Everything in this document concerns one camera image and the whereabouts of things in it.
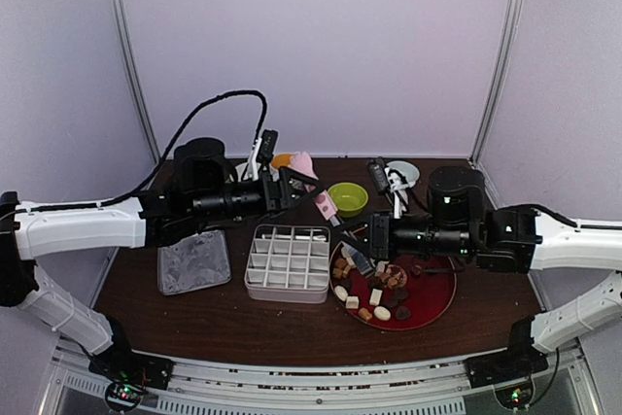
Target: red tray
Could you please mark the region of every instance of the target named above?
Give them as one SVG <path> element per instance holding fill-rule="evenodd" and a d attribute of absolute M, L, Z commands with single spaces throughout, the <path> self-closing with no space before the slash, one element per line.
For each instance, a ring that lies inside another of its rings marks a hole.
<path fill-rule="evenodd" d="M 341 257 L 341 247 L 343 244 L 337 245 L 330 256 L 330 271 L 334 268 L 334 262 Z M 409 255 L 403 255 L 398 257 L 391 264 L 396 264 L 403 268 L 408 275 L 405 289 L 408 290 L 408 298 L 401 305 L 408 308 L 410 311 L 410 318 L 405 321 L 398 321 L 395 318 L 396 308 L 391 310 L 391 319 L 389 321 L 380 321 L 375 316 L 371 318 L 371 321 L 366 322 L 362 319 L 358 310 L 348 310 L 350 315 L 365 323 L 366 325 L 373 326 L 383 330 L 411 330 L 421 328 L 431 322 L 437 320 L 451 304 L 456 294 L 456 274 L 421 274 L 418 276 L 413 275 L 410 271 L 413 266 L 419 265 L 421 267 L 433 267 L 433 268 L 450 268 L 454 267 L 452 261 L 447 257 L 434 257 L 429 260 L 417 259 Z M 352 281 L 352 289 L 350 295 L 356 295 L 360 301 L 360 308 L 367 308 L 373 313 L 373 306 L 369 305 L 369 297 L 371 295 L 371 289 L 358 269 L 353 270 L 350 273 L 350 280 Z M 330 288 L 334 293 L 334 287 L 338 286 L 341 280 L 330 278 Z M 393 295 L 393 291 L 383 289 L 382 302 L 390 298 Z M 341 303 L 341 306 L 345 308 L 345 303 L 341 300 L 337 300 Z"/>

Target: dark brown table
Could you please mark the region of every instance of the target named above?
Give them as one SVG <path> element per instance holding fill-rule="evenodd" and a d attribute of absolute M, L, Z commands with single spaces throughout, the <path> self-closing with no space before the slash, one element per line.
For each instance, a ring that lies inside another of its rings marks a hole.
<path fill-rule="evenodd" d="M 425 182 L 440 165 L 464 160 L 417 159 Z M 315 159 L 330 186 L 351 181 L 369 194 L 366 210 L 387 209 L 375 195 L 363 159 Z M 160 174 L 170 173 L 170 165 Z M 425 183 L 416 191 L 425 196 Z M 278 218 L 279 224 L 325 225 L 312 203 Z M 412 331 L 383 332 L 348 316 L 329 294 L 321 305 L 255 301 L 244 271 L 256 223 L 226 234 L 232 279 L 223 286 L 164 296 L 157 289 L 156 249 L 121 250 L 96 309 L 121 320 L 133 347 L 180 358 L 225 363 L 332 365 L 403 363 L 497 349 L 512 323 L 537 313 L 526 276 L 475 269 L 458 276 L 454 302 L 434 323 Z"/>

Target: ice cube tray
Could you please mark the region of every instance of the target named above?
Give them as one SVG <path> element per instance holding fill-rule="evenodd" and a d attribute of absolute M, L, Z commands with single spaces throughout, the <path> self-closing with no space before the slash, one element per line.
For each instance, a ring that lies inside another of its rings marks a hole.
<path fill-rule="evenodd" d="M 329 260 L 327 228 L 259 225 L 244 282 L 255 300 L 322 303 L 328 294 Z"/>

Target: green bowl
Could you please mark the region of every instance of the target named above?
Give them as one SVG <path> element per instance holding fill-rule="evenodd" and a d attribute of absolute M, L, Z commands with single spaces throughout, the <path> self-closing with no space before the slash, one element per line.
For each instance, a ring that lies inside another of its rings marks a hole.
<path fill-rule="evenodd" d="M 328 189 L 328 194 L 344 218 L 354 218 L 360 214 L 369 200 L 363 187 L 350 182 L 333 185 Z"/>

